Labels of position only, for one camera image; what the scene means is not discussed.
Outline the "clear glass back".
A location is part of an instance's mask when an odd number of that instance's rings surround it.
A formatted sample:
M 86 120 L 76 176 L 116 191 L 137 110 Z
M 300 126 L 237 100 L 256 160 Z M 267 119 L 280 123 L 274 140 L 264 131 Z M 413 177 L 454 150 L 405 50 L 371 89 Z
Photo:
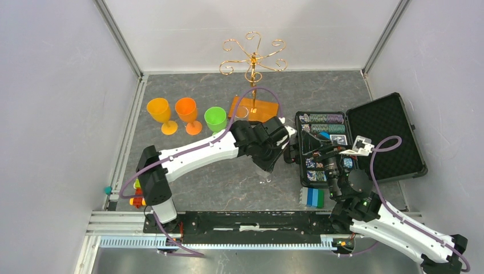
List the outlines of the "clear glass back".
M 256 173 L 259 176 L 260 183 L 270 183 L 272 181 L 273 176 L 271 172 L 256 168 Z

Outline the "green wine glass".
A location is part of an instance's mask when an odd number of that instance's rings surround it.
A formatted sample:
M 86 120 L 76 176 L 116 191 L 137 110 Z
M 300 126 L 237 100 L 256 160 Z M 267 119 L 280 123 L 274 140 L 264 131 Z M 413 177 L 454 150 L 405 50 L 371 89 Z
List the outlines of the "green wine glass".
M 213 135 L 224 130 L 227 126 L 227 113 L 225 109 L 218 106 L 210 107 L 205 112 L 204 119 Z

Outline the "orange wine glass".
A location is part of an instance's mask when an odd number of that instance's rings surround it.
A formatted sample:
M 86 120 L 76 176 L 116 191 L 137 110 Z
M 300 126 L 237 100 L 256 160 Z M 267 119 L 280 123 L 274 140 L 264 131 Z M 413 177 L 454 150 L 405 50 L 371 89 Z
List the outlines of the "orange wine glass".
M 175 104 L 175 111 L 179 118 L 186 122 L 185 130 L 189 135 L 201 133 L 202 124 L 197 120 L 198 111 L 194 99 L 189 97 L 179 99 Z

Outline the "yellow wine glass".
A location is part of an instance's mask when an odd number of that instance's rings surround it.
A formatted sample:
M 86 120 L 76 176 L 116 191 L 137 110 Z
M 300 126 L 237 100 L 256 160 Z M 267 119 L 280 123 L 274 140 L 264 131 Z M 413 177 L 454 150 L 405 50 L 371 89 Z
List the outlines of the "yellow wine glass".
M 172 135 L 178 129 L 178 124 L 171 120 L 171 109 L 165 98 L 154 98 L 147 104 L 147 111 L 151 117 L 161 123 L 161 132 L 164 135 Z

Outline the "clear flute glass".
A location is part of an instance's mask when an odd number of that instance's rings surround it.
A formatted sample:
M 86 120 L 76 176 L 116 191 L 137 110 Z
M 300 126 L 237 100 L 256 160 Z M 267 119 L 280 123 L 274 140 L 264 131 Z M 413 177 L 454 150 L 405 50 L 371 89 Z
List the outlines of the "clear flute glass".
M 248 120 L 249 110 L 245 106 L 239 106 L 237 110 L 234 111 L 234 121 L 237 120 Z

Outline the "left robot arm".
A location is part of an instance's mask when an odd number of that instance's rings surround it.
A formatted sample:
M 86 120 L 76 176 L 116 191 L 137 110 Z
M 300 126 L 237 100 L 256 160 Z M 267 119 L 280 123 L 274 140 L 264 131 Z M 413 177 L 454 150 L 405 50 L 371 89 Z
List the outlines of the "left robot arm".
M 254 124 L 237 120 L 214 136 L 170 150 L 157 151 L 154 146 L 146 147 L 136 177 L 158 226 L 168 233 L 179 226 L 170 182 L 198 168 L 241 156 L 250 157 L 259 169 L 271 174 L 296 132 L 285 124 L 284 118 L 275 116 Z

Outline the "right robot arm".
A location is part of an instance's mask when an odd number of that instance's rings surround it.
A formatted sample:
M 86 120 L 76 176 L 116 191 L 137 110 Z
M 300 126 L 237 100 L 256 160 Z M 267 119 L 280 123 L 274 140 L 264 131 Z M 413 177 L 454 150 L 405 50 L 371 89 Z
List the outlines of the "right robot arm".
M 400 251 L 424 273 L 468 273 L 464 257 L 467 238 L 439 233 L 405 215 L 382 195 L 373 171 L 379 152 L 390 152 L 402 144 L 398 135 L 377 145 L 357 136 L 351 149 L 325 137 L 302 131 L 300 152 L 322 165 L 330 199 L 336 202 L 329 218 L 332 230 L 370 237 Z

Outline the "blue round chip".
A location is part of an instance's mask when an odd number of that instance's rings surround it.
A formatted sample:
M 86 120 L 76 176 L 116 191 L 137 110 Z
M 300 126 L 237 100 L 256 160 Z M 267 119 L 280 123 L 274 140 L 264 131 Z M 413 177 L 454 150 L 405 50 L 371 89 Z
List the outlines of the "blue round chip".
M 330 140 L 330 135 L 327 132 L 319 132 L 317 134 L 317 137 L 320 138 L 320 139 L 325 138 L 325 139 Z

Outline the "blue playing card deck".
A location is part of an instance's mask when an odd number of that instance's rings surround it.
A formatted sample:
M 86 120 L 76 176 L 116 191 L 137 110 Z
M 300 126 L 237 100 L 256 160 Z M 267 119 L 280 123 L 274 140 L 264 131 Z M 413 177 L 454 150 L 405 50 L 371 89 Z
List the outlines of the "blue playing card deck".
M 331 134 L 330 139 L 331 141 L 334 141 L 337 144 L 340 144 L 343 146 L 346 146 L 348 144 L 346 135 Z

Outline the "blue green brick stack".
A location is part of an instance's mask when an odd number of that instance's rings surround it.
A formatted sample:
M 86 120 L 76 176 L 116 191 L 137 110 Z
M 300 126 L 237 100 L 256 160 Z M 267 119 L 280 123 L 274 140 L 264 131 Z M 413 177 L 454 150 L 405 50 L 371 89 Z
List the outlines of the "blue green brick stack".
M 323 208 L 324 190 L 302 187 L 300 191 L 300 204 L 306 207 Z

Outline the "black poker chip case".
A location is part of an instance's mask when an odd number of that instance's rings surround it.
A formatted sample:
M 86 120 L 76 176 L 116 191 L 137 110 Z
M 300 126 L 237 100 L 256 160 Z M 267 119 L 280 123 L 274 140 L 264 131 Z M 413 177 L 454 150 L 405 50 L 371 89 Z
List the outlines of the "black poker chip case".
M 374 171 L 379 182 L 394 182 L 418 178 L 427 174 L 428 168 L 414 134 L 415 126 L 406 112 L 401 95 L 394 92 L 348 111 L 298 111 L 295 114 L 297 134 L 284 151 L 288 164 L 299 166 L 300 182 L 304 187 L 327 188 L 323 169 L 314 168 L 312 156 L 302 154 L 302 132 L 317 136 L 319 132 L 329 135 L 346 135 L 348 147 L 356 136 L 369 138 L 374 145 L 388 136 L 399 136 L 401 145 L 389 152 L 380 152 L 370 165 L 368 156 L 350 156 L 344 163 L 350 169 Z

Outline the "toy brick car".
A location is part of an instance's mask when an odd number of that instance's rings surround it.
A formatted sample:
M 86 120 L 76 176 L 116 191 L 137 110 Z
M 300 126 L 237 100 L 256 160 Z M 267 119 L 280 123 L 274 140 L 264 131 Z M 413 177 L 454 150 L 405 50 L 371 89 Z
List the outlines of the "toy brick car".
M 146 201 L 142 195 L 143 193 L 138 179 L 133 183 L 133 188 L 135 189 L 135 197 L 129 199 L 129 204 L 135 208 L 146 206 Z

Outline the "teal small object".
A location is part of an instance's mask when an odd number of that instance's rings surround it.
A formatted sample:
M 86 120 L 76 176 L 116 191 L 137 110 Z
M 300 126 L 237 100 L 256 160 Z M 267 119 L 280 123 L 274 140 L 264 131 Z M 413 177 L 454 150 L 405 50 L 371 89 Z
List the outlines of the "teal small object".
M 110 187 L 110 186 L 105 187 L 105 188 L 104 188 L 104 193 L 105 193 L 106 195 L 108 195 L 108 196 L 109 196 L 109 195 L 111 195 L 111 193 L 112 193 L 112 187 Z

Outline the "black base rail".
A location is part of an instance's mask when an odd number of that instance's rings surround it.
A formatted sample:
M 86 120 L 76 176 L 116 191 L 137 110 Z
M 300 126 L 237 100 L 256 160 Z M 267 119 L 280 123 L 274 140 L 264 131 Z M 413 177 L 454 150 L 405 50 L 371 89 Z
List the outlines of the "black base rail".
M 321 236 L 357 236 L 321 211 L 185 211 L 163 229 L 183 244 L 317 244 Z

